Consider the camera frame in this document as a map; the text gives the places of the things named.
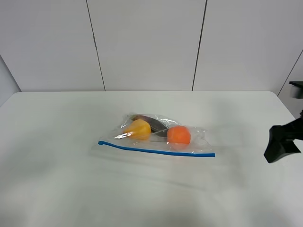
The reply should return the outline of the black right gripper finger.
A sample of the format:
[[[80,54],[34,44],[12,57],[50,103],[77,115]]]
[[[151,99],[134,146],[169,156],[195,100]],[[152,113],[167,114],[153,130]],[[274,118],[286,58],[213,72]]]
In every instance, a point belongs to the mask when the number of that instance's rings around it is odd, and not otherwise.
[[[269,130],[269,142],[264,153],[268,163],[274,163],[288,155],[301,153],[294,140],[303,140],[303,118],[285,125],[274,125]]]

